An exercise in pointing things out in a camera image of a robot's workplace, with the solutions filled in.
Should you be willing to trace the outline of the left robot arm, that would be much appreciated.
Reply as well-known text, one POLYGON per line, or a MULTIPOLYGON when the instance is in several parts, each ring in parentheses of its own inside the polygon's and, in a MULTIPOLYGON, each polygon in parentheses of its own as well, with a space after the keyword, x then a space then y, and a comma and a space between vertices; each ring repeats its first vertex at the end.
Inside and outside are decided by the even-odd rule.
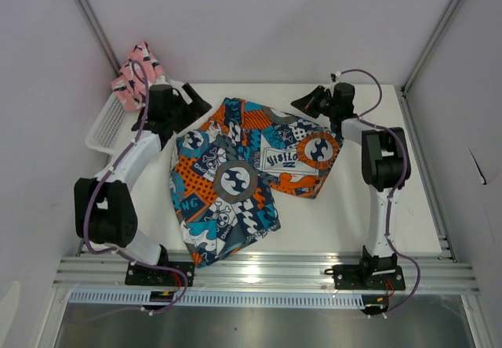
POLYGON ((169 279, 166 248, 140 230, 131 191, 169 140, 211 107, 186 82, 149 88, 122 151, 113 155, 94 177, 80 178, 75 183, 75 230, 91 253, 114 252, 140 264, 143 276, 153 285, 169 279))

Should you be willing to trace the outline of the blue orange patterned shorts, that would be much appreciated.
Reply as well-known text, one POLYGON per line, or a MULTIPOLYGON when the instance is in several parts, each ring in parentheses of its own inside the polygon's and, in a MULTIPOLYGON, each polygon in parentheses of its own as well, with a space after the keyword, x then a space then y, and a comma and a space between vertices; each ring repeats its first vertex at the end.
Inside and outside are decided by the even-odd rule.
POLYGON ((234 255, 281 227, 272 192, 316 198, 343 146, 317 123, 226 98, 176 139, 169 189, 196 267, 234 255))

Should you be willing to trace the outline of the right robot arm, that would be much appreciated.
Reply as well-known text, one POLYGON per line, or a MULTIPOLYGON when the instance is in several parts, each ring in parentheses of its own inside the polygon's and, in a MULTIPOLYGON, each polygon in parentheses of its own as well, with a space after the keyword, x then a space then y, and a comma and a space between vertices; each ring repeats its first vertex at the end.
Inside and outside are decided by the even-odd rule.
POLYGON ((311 118, 324 115, 330 128, 361 147, 362 178, 369 187, 369 233, 355 267, 359 281, 375 288, 398 269, 392 224, 401 189, 409 178, 406 137, 401 128, 389 129, 356 115, 355 87, 340 82, 317 86, 291 105, 311 118))

